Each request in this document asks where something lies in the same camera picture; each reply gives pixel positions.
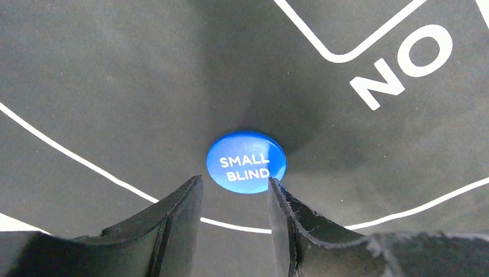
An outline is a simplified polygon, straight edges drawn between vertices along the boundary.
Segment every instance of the blue oval disc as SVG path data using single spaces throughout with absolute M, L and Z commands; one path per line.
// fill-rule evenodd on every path
M 285 175 L 285 153 L 272 138 L 238 131 L 218 139 L 207 154 L 212 179 L 232 192 L 253 194 L 268 190 L 268 178 Z

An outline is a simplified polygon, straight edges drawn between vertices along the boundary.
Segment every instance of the dark gray surface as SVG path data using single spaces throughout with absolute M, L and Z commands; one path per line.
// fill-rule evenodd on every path
M 346 53 L 408 1 L 291 5 L 333 53 Z M 266 194 L 238 195 L 206 174 L 208 147 L 252 128 L 284 148 L 287 188 L 342 225 L 402 212 L 489 175 L 489 30 L 475 1 L 427 1 L 351 62 L 324 60 L 272 1 L 3 1 L 0 102 L 54 141 L 162 199 L 204 174 L 202 213 L 269 228 Z M 397 64 L 427 25 L 453 38 L 450 59 L 420 78 Z M 421 40 L 415 63 L 432 61 Z M 382 81 L 384 58 L 406 90 Z M 67 158 L 0 114 L 0 212 L 62 237 L 95 235 L 150 202 Z M 484 186 L 373 231 L 488 229 Z M 195 276 L 271 276 L 271 238 L 201 223 Z

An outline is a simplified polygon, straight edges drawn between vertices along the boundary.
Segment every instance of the black plastic part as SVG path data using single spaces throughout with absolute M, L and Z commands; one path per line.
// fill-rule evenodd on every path
M 196 176 L 98 237 L 1 232 L 0 275 L 190 276 L 201 200 L 202 179 Z
M 277 276 L 489 276 L 489 235 L 363 236 L 324 218 L 269 180 Z

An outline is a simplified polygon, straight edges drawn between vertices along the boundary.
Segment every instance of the white marking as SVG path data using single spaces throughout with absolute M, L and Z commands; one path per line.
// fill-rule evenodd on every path
M 477 6 L 479 6 L 482 18 L 486 22 L 487 28 L 489 29 L 489 1 L 488 0 L 475 0 Z
M 275 3 L 282 9 L 282 11 L 292 20 L 292 22 L 299 28 L 299 30 L 304 34 L 304 36 L 309 40 L 309 42 L 318 50 L 318 52 L 330 62 L 334 63 L 344 63 L 349 62 L 360 54 L 365 52 L 370 46 L 377 42 L 380 38 L 385 36 L 390 30 L 392 30 L 397 24 L 413 13 L 417 8 L 424 4 L 427 0 L 413 0 L 411 3 L 407 4 L 402 10 L 400 10 L 395 16 L 384 23 L 378 30 L 376 30 L 372 35 L 367 37 L 366 40 L 362 41 L 357 47 L 346 54 L 333 54 L 329 51 L 326 46 L 318 39 L 318 37 L 312 32 L 312 30 L 307 26 L 307 24 L 299 17 L 299 15 L 294 11 L 294 9 L 287 3 L 286 0 L 274 0 Z
M 413 45 L 423 38 L 433 38 L 439 46 L 438 56 L 430 64 L 417 66 L 409 57 Z M 411 77 L 423 77 L 442 67 L 452 54 L 453 41 L 448 31 L 440 25 L 426 25 L 412 32 L 399 47 L 397 62 L 399 67 Z
M 379 59 L 374 63 L 375 68 L 379 71 L 382 77 L 385 79 L 386 83 L 379 81 L 370 80 L 363 77 L 355 77 L 350 81 L 352 88 L 360 95 L 360 97 L 367 103 L 367 105 L 375 111 L 381 105 L 373 95 L 368 91 L 382 92 L 390 95 L 399 95 L 405 90 L 399 78 L 394 74 L 392 69 L 387 65 L 384 59 Z
M 119 186 L 121 186 L 121 187 L 123 187 L 123 188 L 125 188 L 125 189 L 127 189 L 127 190 L 129 190 L 129 191 L 131 191 L 131 192 L 133 192 L 133 193 L 141 196 L 142 198 L 144 198 L 144 199 L 146 199 L 146 200 L 148 200 L 150 202 L 153 202 L 153 203 L 158 202 L 158 199 L 156 199 L 156 198 L 154 198 L 154 197 L 152 197 L 152 196 L 150 196 L 150 195 L 148 195 L 148 194 L 140 191 L 139 189 L 137 189 L 137 188 L 129 185 L 126 182 L 123 182 L 123 181 L 115 178 L 112 174 L 106 172 L 105 170 L 101 169 L 100 167 L 94 165 L 93 163 L 85 160 L 84 158 L 78 156 L 77 154 L 73 153 L 72 151 L 69 151 L 65 147 L 61 146 L 56 141 L 50 139 L 45 134 L 41 133 L 36 128 L 34 128 L 32 125 L 30 125 L 29 123 L 27 123 L 25 120 L 23 120 L 22 118 L 20 118 L 17 114 L 15 114 L 14 112 L 12 112 L 9 108 L 7 108 L 2 103 L 0 103 L 0 110 L 4 114 L 6 114 L 8 117 L 10 117 L 13 121 L 15 121 L 20 126 L 22 126 L 24 129 L 26 129 L 27 131 L 31 132 L 34 136 L 38 137 L 39 139 L 41 139 L 42 141 L 44 141 L 48 145 L 50 145 L 53 148 L 55 148 L 56 150 L 58 150 L 59 152 L 61 152 L 61 153 L 65 154 L 66 156 L 68 156 L 68 157 L 76 160 L 77 162 L 83 164 L 84 166 L 86 166 L 89 169 L 97 172 L 98 174 L 106 177 L 107 179 L 109 179 L 110 181 L 112 181 L 113 183 L 115 183 L 116 185 L 119 185 Z M 264 230 L 265 230 L 265 229 L 259 229 L 259 228 L 241 227 L 241 226 L 237 226 L 237 225 L 231 225 L 231 224 L 228 224 L 228 223 L 219 222 L 219 221 L 211 220 L 211 219 L 208 219 L 208 218 L 201 218 L 200 220 L 202 222 L 205 222 L 205 223 L 209 223 L 209 224 L 221 226 L 221 227 L 224 227 L 224 228 L 245 231 L 245 232 L 263 233 Z
M 40 138 L 45 143 L 47 143 L 50 146 L 54 147 L 56 150 L 62 152 L 63 154 L 69 156 L 70 158 L 72 158 L 72 159 L 74 159 L 74 160 L 82 163 L 83 165 L 87 166 L 88 168 L 92 169 L 93 171 L 95 171 L 95 172 L 99 173 L 100 175 L 106 177 L 107 179 L 111 180 L 115 184 L 117 184 L 117 185 L 122 184 L 120 186 L 122 186 L 123 188 L 126 188 L 129 191 L 131 191 L 131 192 L 133 192 L 133 193 L 141 196 L 142 198 L 147 199 L 148 201 L 153 202 L 153 203 L 158 202 L 158 200 L 156 198 L 151 197 L 151 196 L 147 195 L 146 193 L 143 193 L 140 190 L 134 188 L 133 186 L 131 186 L 131 185 L 129 185 L 129 184 L 127 184 L 127 183 L 125 183 L 125 182 L 123 182 L 123 181 L 115 178 L 114 176 L 112 176 L 108 172 L 104 171 L 100 167 L 95 166 L 94 164 L 90 163 L 89 161 L 83 159 L 82 157 L 79 157 L 75 153 L 72 153 L 68 149 L 66 149 L 63 146 L 59 145 L 58 143 L 56 143 L 55 141 L 53 141 L 52 139 L 48 138 L 46 135 L 44 135 L 43 133 L 41 133 L 40 131 L 36 130 L 29 123 L 25 122 L 22 118 L 20 118 L 18 115 L 16 115 L 14 112 L 12 112 L 9 108 L 7 108 L 2 103 L 0 103 L 0 110 L 3 113 L 5 113 L 8 117 L 10 117 L 11 119 L 13 119 L 15 122 L 17 122 L 19 125 L 21 125 L 24 129 L 26 129 L 27 131 L 31 132 L 36 137 Z M 421 206 L 419 206 L 417 208 L 410 209 L 409 211 L 400 212 L 398 214 L 393 214 L 393 215 L 388 215 L 388 216 L 385 216 L 383 218 L 380 218 L 380 219 L 377 219 L 377 220 L 373 220 L 373 221 L 369 221 L 369 222 L 366 222 L 366 223 L 361 223 L 361 224 L 355 224 L 355 225 L 346 226 L 345 228 L 350 229 L 350 230 L 357 230 L 357 229 L 361 229 L 361 228 L 375 226 L 375 225 L 378 225 L 378 224 L 381 224 L 381 223 L 384 223 L 384 222 L 387 222 L 387 221 L 390 221 L 390 220 L 393 220 L 393 219 L 403 218 L 403 217 L 406 217 L 406 216 L 409 216 L 409 215 L 414 215 L 414 214 L 417 214 L 418 212 L 422 212 L 422 211 L 425 211 L 425 210 L 427 210 L 429 208 L 432 208 L 432 207 L 434 207 L 434 206 L 436 206 L 436 205 L 438 205 L 438 204 L 440 204 L 440 203 L 442 203 L 442 202 L 444 202 L 444 201 L 446 201 L 448 199 L 454 198 L 455 196 L 461 195 L 461 194 L 463 194 L 465 192 L 468 192 L 468 191 L 470 191 L 472 189 L 478 188 L 478 187 L 483 186 L 483 185 L 486 185 L 486 184 L 489 184 L 489 177 L 488 178 L 485 178 L 483 180 L 477 181 L 475 183 L 472 183 L 470 185 L 464 186 L 462 188 L 459 188 L 459 189 L 457 189 L 457 190 L 455 190 L 453 192 L 450 192 L 450 193 L 448 193 L 448 194 L 446 194 L 446 195 L 444 195 L 444 196 L 442 196 L 440 198 L 437 198 L 437 199 L 435 199 L 435 200 L 433 200 L 431 202 L 428 202 L 428 203 L 426 203 L 424 205 L 421 205 Z M 205 222 L 205 223 L 208 223 L 208 224 L 220 226 L 220 227 L 223 227 L 223 228 L 228 228 L 228 229 L 233 229 L 233 230 L 239 230 L 239 231 L 245 231 L 245 232 L 251 232 L 251 233 L 261 233 L 261 234 L 271 234 L 272 233 L 272 231 L 270 229 L 259 229 L 259 228 L 243 227 L 243 226 L 232 225 L 232 224 L 228 224 L 228 223 L 224 223 L 224 222 L 219 222 L 219 221 L 208 219 L 208 218 L 200 218 L 200 221 Z
M 489 184 L 489 177 L 486 178 L 486 179 L 482 179 L 480 181 L 477 181 L 475 183 L 472 183 L 470 185 L 467 185 L 467 186 L 464 186 L 462 188 L 459 188 L 457 190 L 454 190 L 448 194 L 445 194 L 443 195 L 442 197 L 439 197 L 433 201 L 430 201 L 424 205 L 421 205 L 419 207 L 416 207 L 414 209 L 410 209 L 408 211 L 405 211 L 405 212 L 400 212 L 400 213 L 397 213 L 397 214 L 392 214 L 392 215 L 388 215 L 388 216 L 384 216 L 383 218 L 379 218 L 377 220 L 373 220 L 373 221 L 369 221 L 369 222 L 365 222 L 365 223 L 361 223 L 361 224 L 355 224 L 355 225 L 350 225 L 350 226 L 345 226 L 346 229 L 350 229 L 350 230 L 356 230 L 356 229 L 361 229 L 361 228 L 366 228 L 366 227 L 371 227 L 371 226 L 375 226 L 375 225 L 379 225 L 381 223 L 384 223 L 384 222 L 387 222 L 387 221 L 391 221 L 393 219 L 398 219 L 398 218 L 404 218 L 406 216 L 409 216 L 409 215 L 414 215 L 414 214 L 417 214 L 418 212 L 422 212 L 422 211 L 425 211 L 429 208 L 432 208 L 442 202 L 445 202 L 446 200 L 448 199 L 452 199 L 454 198 L 455 196 L 458 196 L 458 195 L 461 195 L 462 193 L 465 193 L 465 192 L 468 192 L 472 189 L 475 189 L 475 188 L 478 188 L 480 186 L 483 186 L 483 185 L 487 185 Z
M 35 226 L 24 223 L 15 218 L 11 218 L 0 213 L 0 232 L 9 231 L 41 231 L 42 233 L 51 235 L 50 233 L 44 231 L 43 229 L 37 228 Z

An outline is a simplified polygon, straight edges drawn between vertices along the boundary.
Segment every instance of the blue token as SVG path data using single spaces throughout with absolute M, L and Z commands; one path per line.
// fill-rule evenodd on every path
M 212 179 L 232 192 L 253 194 L 268 190 L 268 178 L 279 180 L 287 162 L 279 144 L 253 131 L 238 131 L 218 139 L 207 154 Z

